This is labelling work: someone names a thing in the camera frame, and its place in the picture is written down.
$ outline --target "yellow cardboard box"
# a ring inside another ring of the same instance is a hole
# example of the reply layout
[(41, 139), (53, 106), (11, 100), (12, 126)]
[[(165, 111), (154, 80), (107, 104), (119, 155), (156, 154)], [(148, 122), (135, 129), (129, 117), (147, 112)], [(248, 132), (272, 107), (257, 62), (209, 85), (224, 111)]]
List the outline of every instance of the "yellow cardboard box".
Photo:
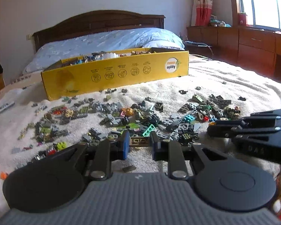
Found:
[(133, 85), (188, 74), (188, 51), (137, 48), (131, 51), (150, 54), (111, 58), (63, 67), (65, 63), (83, 57), (60, 60), (41, 73), (49, 100), (74, 96), (108, 88)]

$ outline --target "light blue blanket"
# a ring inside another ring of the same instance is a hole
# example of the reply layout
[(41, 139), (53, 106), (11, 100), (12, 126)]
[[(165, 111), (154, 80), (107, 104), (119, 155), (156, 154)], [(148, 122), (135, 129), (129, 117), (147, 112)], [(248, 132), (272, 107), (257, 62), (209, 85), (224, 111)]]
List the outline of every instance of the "light blue blanket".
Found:
[(139, 48), (154, 40), (174, 42), (178, 47), (184, 48), (182, 40), (177, 35), (171, 31), (159, 28), (102, 32), (45, 44), (38, 50), (33, 61), (27, 65), (24, 73), (45, 69), (60, 59), (100, 51), (108, 52)]

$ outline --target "orange object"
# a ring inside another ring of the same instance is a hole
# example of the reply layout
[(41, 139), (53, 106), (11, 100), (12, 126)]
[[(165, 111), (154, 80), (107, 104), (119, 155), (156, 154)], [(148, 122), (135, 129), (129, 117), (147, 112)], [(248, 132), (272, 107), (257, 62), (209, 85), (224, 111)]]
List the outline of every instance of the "orange object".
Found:
[(7, 174), (6, 172), (1, 172), (1, 173), (0, 173), (0, 178), (1, 178), (2, 180), (6, 180), (7, 177), (8, 177), (8, 174)]
[(127, 108), (127, 109), (126, 109), (126, 112), (125, 112), (125, 115), (126, 115), (127, 117), (132, 116), (132, 115), (133, 115), (133, 109), (132, 109), (132, 108)]

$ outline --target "circular mount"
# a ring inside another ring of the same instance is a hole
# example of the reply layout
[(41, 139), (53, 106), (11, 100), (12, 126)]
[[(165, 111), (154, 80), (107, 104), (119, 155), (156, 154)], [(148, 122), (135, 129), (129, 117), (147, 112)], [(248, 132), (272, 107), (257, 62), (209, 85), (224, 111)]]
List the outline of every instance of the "circular mount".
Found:
[(52, 211), (74, 201), (83, 190), (82, 175), (61, 161), (29, 164), (12, 172), (3, 183), (9, 207), (30, 213)]
[(273, 177), (241, 161), (213, 161), (195, 177), (197, 194), (213, 207), (249, 212), (265, 207), (274, 197)]

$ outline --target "lime green lego brick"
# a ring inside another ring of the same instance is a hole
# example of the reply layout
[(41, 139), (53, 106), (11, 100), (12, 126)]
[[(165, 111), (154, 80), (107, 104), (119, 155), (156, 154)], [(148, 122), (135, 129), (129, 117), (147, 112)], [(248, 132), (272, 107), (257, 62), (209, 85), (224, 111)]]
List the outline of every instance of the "lime green lego brick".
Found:
[(151, 124), (147, 130), (143, 133), (143, 136), (144, 137), (149, 137), (150, 135), (150, 132), (153, 131), (155, 129), (155, 126), (153, 124)]
[(58, 142), (56, 144), (56, 148), (58, 151), (61, 151), (61, 150), (65, 149), (66, 147), (67, 147), (66, 142)]
[(41, 128), (41, 133), (43, 133), (43, 134), (50, 134), (51, 133), (51, 129), (50, 128)]
[[(138, 124), (135, 124), (135, 123), (129, 123), (128, 126), (131, 128), (131, 129), (138, 129), (140, 126)], [(117, 129), (125, 129), (126, 126), (122, 126), (122, 127), (118, 127)]]

